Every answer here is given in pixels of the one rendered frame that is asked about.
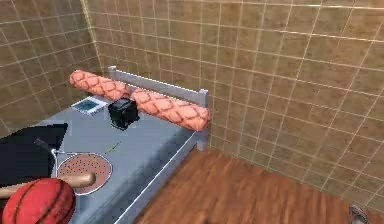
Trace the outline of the red basketball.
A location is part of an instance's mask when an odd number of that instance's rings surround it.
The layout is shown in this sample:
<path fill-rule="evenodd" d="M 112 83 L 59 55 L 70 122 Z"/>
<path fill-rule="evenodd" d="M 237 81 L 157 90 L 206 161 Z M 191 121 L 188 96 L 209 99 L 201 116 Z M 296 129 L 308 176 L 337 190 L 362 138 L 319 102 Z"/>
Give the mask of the red basketball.
<path fill-rule="evenodd" d="M 19 188 L 8 199 L 1 224 L 68 224 L 76 196 L 63 180 L 43 178 Z"/>

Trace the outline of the thin yellow pencil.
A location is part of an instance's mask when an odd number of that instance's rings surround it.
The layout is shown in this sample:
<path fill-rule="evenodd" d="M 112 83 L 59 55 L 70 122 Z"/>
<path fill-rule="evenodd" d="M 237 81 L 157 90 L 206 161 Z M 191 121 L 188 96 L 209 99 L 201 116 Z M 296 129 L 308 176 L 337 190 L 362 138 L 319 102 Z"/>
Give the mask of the thin yellow pencil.
<path fill-rule="evenodd" d="M 117 146 L 119 146 L 119 144 L 121 143 L 121 141 L 115 143 L 113 146 L 111 146 L 104 154 L 108 154 L 110 152 L 112 152 Z"/>

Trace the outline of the white framed blue book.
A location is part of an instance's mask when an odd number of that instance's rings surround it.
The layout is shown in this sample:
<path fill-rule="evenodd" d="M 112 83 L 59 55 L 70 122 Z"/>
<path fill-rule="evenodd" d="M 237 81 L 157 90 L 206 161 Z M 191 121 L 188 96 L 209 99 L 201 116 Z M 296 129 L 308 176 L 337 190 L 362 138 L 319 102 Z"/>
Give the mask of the white framed blue book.
<path fill-rule="evenodd" d="M 71 105 L 71 108 L 88 116 L 93 116 L 103 110 L 107 103 L 93 97 L 87 97 Z"/>

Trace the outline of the grey bed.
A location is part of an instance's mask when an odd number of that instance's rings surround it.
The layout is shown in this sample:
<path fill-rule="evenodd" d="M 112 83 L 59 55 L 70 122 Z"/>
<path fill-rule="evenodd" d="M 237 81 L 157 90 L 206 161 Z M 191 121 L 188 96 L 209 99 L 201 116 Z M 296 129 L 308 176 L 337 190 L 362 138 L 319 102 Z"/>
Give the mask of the grey bed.
<path fill-rule="evenodd" d="M 132 224 L 189 151 L 207 144 L 205 130 L 191 131 L 143 112 L 139 117 L 124 131 L 112 126 L 106 110 L 87 116 L 68 108 L 41 122 L 68 124 L 60 151 L 97 153 L 113 167 L 101 189 L 76 197 L 69 224 Z"/>

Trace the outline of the grey object on floor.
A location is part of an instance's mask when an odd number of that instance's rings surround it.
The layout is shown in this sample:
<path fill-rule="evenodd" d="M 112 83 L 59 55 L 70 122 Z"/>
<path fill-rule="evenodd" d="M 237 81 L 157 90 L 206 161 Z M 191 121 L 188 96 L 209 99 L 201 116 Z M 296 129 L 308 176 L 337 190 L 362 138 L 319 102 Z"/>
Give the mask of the grey object on floor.
<path fill-rule="evenodd" d="M 349 206 L 349 217 L 351 224 L 368 224 L 367 214 L 355 204 Z"/>

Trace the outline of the wooden baseball bat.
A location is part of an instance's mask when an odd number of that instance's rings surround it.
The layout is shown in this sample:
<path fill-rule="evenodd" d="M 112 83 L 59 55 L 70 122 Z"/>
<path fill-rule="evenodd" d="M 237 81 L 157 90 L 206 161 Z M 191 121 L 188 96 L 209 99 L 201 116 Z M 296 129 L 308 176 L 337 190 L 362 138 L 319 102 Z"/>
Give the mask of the wooden baseball bat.
<path fill-rule="evenodd" d="M 80 188 L 93 185 L 96 182 L 96 175 L 94 173 L 69 175 L 60 177 L 60 180 L 65 181 L 72 188 Z M 0 199 L 11 197 L 13 193 L 23 186 L 24 183 L 0 188 Z"/>

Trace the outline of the black box-shaped object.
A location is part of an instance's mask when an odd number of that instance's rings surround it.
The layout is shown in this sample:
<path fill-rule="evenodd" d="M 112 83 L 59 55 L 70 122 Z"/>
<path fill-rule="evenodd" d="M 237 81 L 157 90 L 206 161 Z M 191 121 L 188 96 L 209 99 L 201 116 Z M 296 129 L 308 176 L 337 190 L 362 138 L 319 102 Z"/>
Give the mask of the black box-shaped object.
<path fill-rule="evenodd" d="M 112 126 L 126 130 L 129 125 L 140 119 L 137 104 L 134 100 L 120 98 L 108 106 Z"/>

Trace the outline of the pink patterned bolster pillow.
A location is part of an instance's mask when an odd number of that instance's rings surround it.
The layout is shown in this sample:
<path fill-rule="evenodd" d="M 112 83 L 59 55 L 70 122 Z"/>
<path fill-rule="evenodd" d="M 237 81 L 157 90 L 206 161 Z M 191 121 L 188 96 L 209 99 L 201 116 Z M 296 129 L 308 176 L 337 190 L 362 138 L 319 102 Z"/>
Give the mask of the pink patterned bolster pillow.
<path fill-rule="evenodd" d="M 210 120 L 207 108 L 150 90 L 138 88 L 131 99 L 139 111 L 193 131 L 202 131 Z"/>
<path fill-rule="evenodd" d="M 128 98 L 131 93 L 130 87 L 125 83 L 82 70 L 75 70 L 69 79 L 74 87 L 111 101 Z"/>

